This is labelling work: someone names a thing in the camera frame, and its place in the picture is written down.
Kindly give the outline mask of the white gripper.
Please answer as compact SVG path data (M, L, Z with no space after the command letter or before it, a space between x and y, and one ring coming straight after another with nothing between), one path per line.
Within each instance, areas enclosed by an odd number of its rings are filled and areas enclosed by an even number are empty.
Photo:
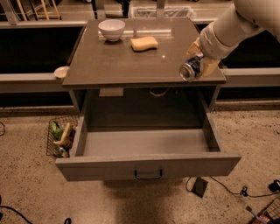
M186 52L186 59L195 57L200 60L200 76L206 77L213 73L222 59L225 59L236 47L238 41L234 40L229 29L221 25L220 22L212 22L204 28L199 38L189 46Z

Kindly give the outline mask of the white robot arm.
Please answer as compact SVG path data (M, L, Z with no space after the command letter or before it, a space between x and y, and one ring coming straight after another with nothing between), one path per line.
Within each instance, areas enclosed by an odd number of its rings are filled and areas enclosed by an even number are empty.
M280 0L233 0L205 27L186 52L186 60L201 56L199 76L208 76L243 40L264 30L280 41Z

